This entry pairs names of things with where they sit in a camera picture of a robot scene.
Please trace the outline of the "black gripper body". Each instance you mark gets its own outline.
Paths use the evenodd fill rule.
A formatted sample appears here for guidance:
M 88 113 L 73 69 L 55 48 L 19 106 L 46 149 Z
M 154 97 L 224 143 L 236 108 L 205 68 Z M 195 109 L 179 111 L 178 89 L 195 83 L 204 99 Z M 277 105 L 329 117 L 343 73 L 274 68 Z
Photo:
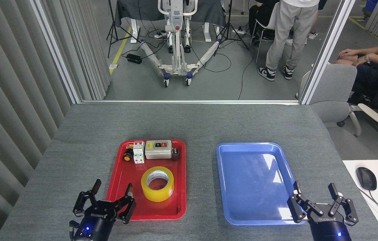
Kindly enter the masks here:
M 334 217 L 328 215 L 330 204 L 317 204 L 323 215 L 317 215 L 312 210 L 307 211 L 308 223 L 315 241 L 351 241 L 344 217 L 338 212 Z
M 74 235 L 75 241 L 107 241 L 116 221 L 117 212 L 112 202 L 97 201 L 83 212 L 83 219 Z

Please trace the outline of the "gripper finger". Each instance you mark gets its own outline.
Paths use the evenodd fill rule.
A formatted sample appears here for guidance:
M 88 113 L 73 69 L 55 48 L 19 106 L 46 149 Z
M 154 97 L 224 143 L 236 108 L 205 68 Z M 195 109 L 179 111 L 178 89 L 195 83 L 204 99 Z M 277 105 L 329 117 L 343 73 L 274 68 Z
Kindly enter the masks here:
M 328 185 L 328 189 L 332 199 L 334 200 L 330 210 L 328 211 L 328 215 L 330 217 L 334 217 L 337 215 L 337 210 L 339 207 L 342 206 L 346 215 L 343 222 L 348 226 L 354 226 L 356 223 L 358 223 L 359 218 L 356 213 L 354 202 L 349 198 L 345 199 L 343 195 L 337 191 L 334 183 L 330 183 Z
M 128 224 L 136 207 L 136 201 L 132 193 L 133 185 L 129 183 L 123 197 L 112 202 L 111 210 L 115 212 L 115 219 Z
M 90 200 L 91 206 L 93 206 L 95 210 L 98 209 L 98 203 L 97 203 L 95 195 L 98 193 L 100 186 L 101 186 L 101 180 L 97 179 L 93 187 L 91 188 L 91 190 L 88 190 L 86 192 L 83 192 L 83 191 L 80 192 L 73 208 L 73 214 L 76 217 L 79 218 L 84 215 L 84 211 L 85 211 L 84 206 L 87 199 Z
M 293 184 L 293 194 L 288 198 L 287 204 L 295 223 L 300 223 L 306 217 L 306 213 L 312 210 L 317 215 L 323 215 L 323 211 L 311 200 L 308 200 L 302 195 L 299 183 L 297 181 Z

